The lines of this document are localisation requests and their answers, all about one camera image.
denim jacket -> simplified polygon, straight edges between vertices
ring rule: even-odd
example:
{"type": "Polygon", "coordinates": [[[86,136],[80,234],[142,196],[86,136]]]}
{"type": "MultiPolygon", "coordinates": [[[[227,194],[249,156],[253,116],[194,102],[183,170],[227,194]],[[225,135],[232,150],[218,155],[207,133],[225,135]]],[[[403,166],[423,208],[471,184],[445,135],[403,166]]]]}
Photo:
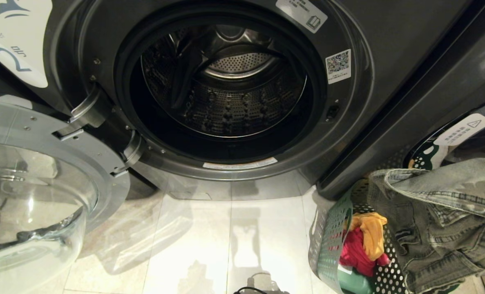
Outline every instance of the denim jacket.
{"type": "Polygon", "coordinates": [[[407,290],[444,288],[485,269],[485,158],[369,180],[368,202],[388,218],[407,290]]]}

polka dot fabric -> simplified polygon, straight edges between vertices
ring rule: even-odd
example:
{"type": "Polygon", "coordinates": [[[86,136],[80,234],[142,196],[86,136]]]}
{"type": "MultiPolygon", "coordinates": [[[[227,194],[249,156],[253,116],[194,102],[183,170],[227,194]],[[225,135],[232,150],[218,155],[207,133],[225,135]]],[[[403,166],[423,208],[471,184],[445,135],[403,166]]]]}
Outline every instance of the polka dot fabric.
{"type": "MultiPolygon", "coordinates": [[[[373,208],[367,204],[354,204],[353,213],[365,214],[366,212],[374,212],[373,208]]],[[[376,294],[409,294],[404,287],[404,277],[397,262],[397,255],[395,248],[391,243],[391,233],[389,229],[384,226],[384,252],[391,259],[388,266],[379,266],[375,272],[375,289],[376,294]]]]}

clothes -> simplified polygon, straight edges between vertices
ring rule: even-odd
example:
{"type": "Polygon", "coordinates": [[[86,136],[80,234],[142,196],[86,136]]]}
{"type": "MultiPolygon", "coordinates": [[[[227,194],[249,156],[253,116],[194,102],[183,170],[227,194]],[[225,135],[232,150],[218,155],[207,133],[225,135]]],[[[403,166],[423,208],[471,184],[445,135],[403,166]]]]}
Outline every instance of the clothes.
{"type": "MultiPolygon", "coordinates": [[[[342,253],[339,263],[342,265],[353,266],[357,271],[365,276],[373,277],[375,261],[369,260],[369,257],[364,252],[362,243],[364,240],[364,234],[357,227],[353,231],[349,231],[344,240],[344,246],[342,247],[342,253]]],[[[378,264],[380,266],[388,265],[390,262],[389,257],[384,253],[379,258],[378,264]]]]}
{"type": "Polygon", "coordinates": [[[485,158],[369,179],[368,202],[388,219],[407,290],[444,288],[485,269],[485,158]]]}
{"type": "Polygon", "coordinates": [[[353,231],[355,227],[360,227],[364,233],[364,251],[369,260],[377,260],[384,253],[384,225],[388,220],[377,212],[367,214],[353,214],[353,219],[349,227],[353,231]]]}

power cord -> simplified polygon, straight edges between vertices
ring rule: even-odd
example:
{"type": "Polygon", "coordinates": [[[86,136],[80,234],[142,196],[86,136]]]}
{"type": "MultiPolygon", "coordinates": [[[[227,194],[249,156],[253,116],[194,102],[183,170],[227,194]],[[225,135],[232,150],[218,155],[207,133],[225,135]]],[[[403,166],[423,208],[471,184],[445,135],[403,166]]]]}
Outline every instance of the power cord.
{"type": "Polygon", "coordinates": [[[257,291],[259,292],[260,294],[267,294],[266,292],[262,291],[262,290],[259,290],[257,288],[253,288],[253,287],[242,287],[240,288],[239,290],[237,290],[237,292],[233,293],[233,294],[241,294],[241,291],[242,290],[253,290],[253,291],[257,291]]]}

yellow cloth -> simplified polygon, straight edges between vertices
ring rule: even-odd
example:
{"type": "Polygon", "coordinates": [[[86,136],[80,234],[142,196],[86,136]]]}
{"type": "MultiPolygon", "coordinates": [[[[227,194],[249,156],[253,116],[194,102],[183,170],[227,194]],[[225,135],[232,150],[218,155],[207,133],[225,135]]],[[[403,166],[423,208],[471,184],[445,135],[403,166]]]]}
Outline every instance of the yellow cloth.
{"type": "Polygon", "coordinates": [[[364,251],[371,261],[377,260],[384,253],[384,228],[388,220],[377,212],[353,214],[350,231],[360,226],[364,233],[364,251]]]}

